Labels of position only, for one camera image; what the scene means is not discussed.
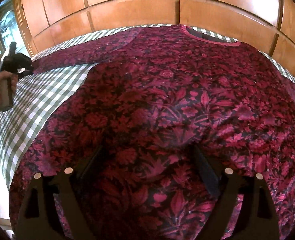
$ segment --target fabric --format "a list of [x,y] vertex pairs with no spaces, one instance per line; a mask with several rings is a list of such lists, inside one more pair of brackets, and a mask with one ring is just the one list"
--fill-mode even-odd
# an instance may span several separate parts
[[[82,36],[78,36],[76,38],[73,38],[71,40],[65,41],[57,46],[54,46],[52,48],[46,49],[40,53],[38,53],[37,55],[35,55],[32,60],[36,60],[45,56],[50,55],[53,52],[56,52],[60,49],[66,49],[69,48],[71,46],[74,45],[78,45],[87,41],[92,41],[92,40],[96,40],[105,36],[109,36],[109,35],[113,35],[115,33],[118,32],[122,32],[122,31],[126,31],[128,29],[131,28],[135,28],[135,27],[161,27],[161,26],[171,26],[171,24],[151,24],[151,25],[138,25],[138,26],[131,26],[131,27],[123,27],[123,28],[116,28],[116,29],[111,29],[111,30],[102,30],[102,31],[96,31],[94,33],[88,33]],[[227,41],[227,42],[236,42],[237,39],[235,38],[231,38],[231,37],[227,37],[227,36],[223,36],[220,35],[219,33],[215,33],[203,28],[199,28],[199,27],[191,27],[193,30],[207,34],[209,36],[212,37],[216,37],[219,38],[223,41]],[[265,52],[260,51],[265,57],[267,57],[274,65],[275,67],[281,72],[281,74],[283,76],[285,76],[286,78],[288,78],[289,80],[291,80],[293,83],[295,83],[295,77],[285,68],[283,68],[279,63],[277,63],[273,58],[271,58],[269,55],[267,55]]]
[[[111,29],[111,30],[102,30],[102,31],[96,31],[94,33],[88,33],[76,38],[73,38],[69,41],[63,42],[57,46],[54,46],[52,48],[46,49],[42,52],[40,52],[39,54],[35,55],[35,57],[32,58],[33,61],[40,59],[42,57],[46,57],[48,55],[50,55],[53,52],[56,52],[58,50],[61,49],[65,49],[65,48],[69,48],[73,45],[78,45],[81,43],[85,43],[87,41],[92,41],[92,40],[96,40],[105,36],[109,36],[109,35],[113,35],[115,33],[118,32],[122,32],[122,31],[126,31],[135,27],[161,27],[161,26],[171,26],[171,24],[152,24],[152,25],[139,25],[139,26],[131,26],[131,27],[123,27],[123,28],[117,28],[117,29]],[[230,37],[226,37],[226,36],[222,36],[218,33],[214,33],[212,31],[209,30],[205,30],[202,28],[198,28],[198,27],[192,27],[194,30],[210,35],[212,37],[216,37],[219,39],[222,39],[223,41],[227,41],[227,42],[236,42],[237,40],[234,38],[230,38]],[[295,83],[295,78],[287,71],[285,70],[281,65],[279,65],[278,63],[275,62],[275,60],[273,60],[271,57],[269,57],[267,54],[263,53],[264,56],[266,56],[267,58],[269,58],[273,64],[276,66],[276,68],[282,73],[282,75],[284,75],[285,77],[287,77],[288,79],[290,79],[292,82]],[[82,68],[82,65],[76,65],[76,68]],[[38,79],[41,81],[43,80],[44,82],[47,80],[47,75],[44,73],[43,75],[40,75],[38,77]],[[26,81],[25,83],[25,88],[26,90],[35,90],[36,86],[38,86],[37,84],[34,84],[34,80],[33,79],[29,79]],[[52,93],[52,86],[47,86],[45,89],[48,90],[49,93]],[[34,94],[29,93],[28,95],[29,99],[28,100],[34,100]],[[61,103],[63,102],[63,100],[66,100],[65,98],[61,97],[58,100],[61,100]],[[21,103],[24,103],[25,100],[22,101],[16,101],[16,107],[17,109],[20,109],[22,107],[24,107],[24,105],[21,105]],[[51,103],[48,102],[49,104],[51,104],[52,106],[59,106],[60,103],[57,101],[56,99],[56,103]],[[51,107],[50,109],[48,108],[47,104],[41,104],[39,106],[37,106],[40,108],[40,110],[42,110],[43,112],[46,112],[47,114],[43,115],[42,117],[42,123],[44,123],[46,121],[46,118],[48,118],[50,116],[50,114],[55,110],[55,108]],[[42,128],[42,125],[34,125],[34,119],[30,119],[27,117],[22,116],[21,120],[23,122],[20,123],[21,126],[23,127],[33,127],[33,130],[30,129],[25,129],[23,132],[19,132],[18,134],[12,133],[11,129],[4,129],[2,131],[2,133],[0,133],[0,152],[2,152],[2,155],[4,155],[5,153],[7,154],[7,160],[5,163],[3,163],[1,165],[1,170],[3,175],[6,178],[7,181],[7,185],[9,187],[11,181],[12,181],[12,177],[14,174],[14,171],[17,168],[17,165],[19,163],[19,160],[21,159],[22,155],[24,154],[24,152],[28,149],[28,147],[31,145],[31,143],[33,142],[33,140],[35,139],[35,137],[37,136],[37,134],[39,133],[39,131]],[[2,118],[2,122],[5,122],[5,124],[3,124],[3,126],[7,126],[7,127],[13,127],[13,126],[17,126],[17,118],[14,117],[14,115],[9,115],[9,113],[7,112],[6,114],[3,115]],[[16,144],[10,144],[9,142],[13,142],[13,141],[17,141],[18,143],[20,142],[27,142],[26,145],[23,146],[23,150],[17,150],[17,148],[19,147]]]
[[95,65],[68,66],[19,80],[13,108],[0,113],[0,165],[8,188],[23,154],[46,120],[83,84]]
[[[100,44],[111,46],[100,50]],[[194,239],[215,204],[186,148],[197,143],[240,175],[262,173],[282,239],[289,233],[295,224],[295,101],[289,91],[295,94],[295,85],[282,83],[255,48],[206,42],[167,26],[59,50],[36,71],[55,69],[58,58],[100,64],[23,156],[10,187],[13,226],[35,173],[73,167],[102,144],[109,158],[103,171],[86,191],[74,186],[90,228],[102,239]],[[240,196],[225,236],[241,202]],[[69,235],[59,202],[57,209]]]

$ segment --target floral garment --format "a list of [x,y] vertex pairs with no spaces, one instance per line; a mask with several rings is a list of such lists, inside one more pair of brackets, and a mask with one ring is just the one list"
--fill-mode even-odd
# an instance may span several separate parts
[[[263,174],[281,237],[288,235],[295,224],[295,85],[267,58],[246,43],[206,41],[176,25],[89,41],[34,67],[40,73],[92,62],[100,64],[50,116],[15,172],[12,225],[35,173],[55,175],[101,144],[107,161],[76,192],[99,239],[192,240],[215,205],[187,150],[197,143],[240,175]],[[69,235],[59,200],[57,209]]]

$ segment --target checkered tablecloth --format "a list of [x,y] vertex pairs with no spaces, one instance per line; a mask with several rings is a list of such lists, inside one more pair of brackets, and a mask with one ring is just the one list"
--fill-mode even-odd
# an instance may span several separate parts
[[[46,49],[35,55],[32,60],[45,57],[60,49],[96,40],[130,28],[170,25],[139,25],[88,33]],[[227,42],[237,41],[212,31],[198,27],[192,28]],[[262,54],[271,60],[283,76],[295,83],[295,78],[286,69],[267,54],[263,52]],[[87,73],[95,65],[84,64],[54,69],[25,77],[18,82],[17,94],[14,97],[14,107],[5,113],[0,113],[0,165],[8,187],[10,187],[14,172],[21,158],[42,129],[46,120],[83,84]]]
[[46,120],[83,84],[95,65],[54,69],[18,82],[13,108],[0,113],[0,165],[8,187]]

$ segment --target window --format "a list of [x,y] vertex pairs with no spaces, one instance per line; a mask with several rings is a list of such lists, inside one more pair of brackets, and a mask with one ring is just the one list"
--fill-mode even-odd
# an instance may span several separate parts
[[11,42],[15,41],[16,52],[29,56],[15,19],[12,0],[5,0],[5,3],[0,5],[0,16],[0,36],[5,50],[7,51]]

